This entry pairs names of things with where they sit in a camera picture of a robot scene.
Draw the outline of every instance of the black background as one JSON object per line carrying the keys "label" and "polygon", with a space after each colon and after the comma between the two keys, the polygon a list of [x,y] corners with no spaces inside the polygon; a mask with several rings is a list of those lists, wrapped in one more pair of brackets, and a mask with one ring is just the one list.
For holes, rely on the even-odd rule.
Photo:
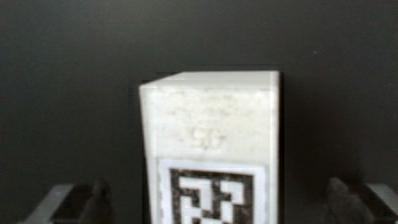
{"label": "black background", "polygon": [[398,183],[394,0],[0,1],[0,223],[57,183],[108,179],[142,223],[137,85],[279,69],[282,217],[321,223],[330,176]]}

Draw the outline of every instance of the block front face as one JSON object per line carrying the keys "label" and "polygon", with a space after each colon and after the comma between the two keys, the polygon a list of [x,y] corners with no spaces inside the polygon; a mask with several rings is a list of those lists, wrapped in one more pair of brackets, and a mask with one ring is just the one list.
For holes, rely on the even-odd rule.
{"label": "block front face", "polygon": [[183,73],[140,99],[153,224],[277,224],[279,73]]}
{"label": "block front face", "polygon": [[163,224],[254,224],[266,218],[263,166],[160,159]]}

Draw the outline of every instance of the white foam block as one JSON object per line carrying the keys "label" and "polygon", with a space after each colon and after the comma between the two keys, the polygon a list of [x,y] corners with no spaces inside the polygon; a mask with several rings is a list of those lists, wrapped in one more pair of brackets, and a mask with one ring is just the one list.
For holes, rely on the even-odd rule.
{"label": "white foam block", "polygon": [[140,86],[153,224],[277,224],[279,72]]}

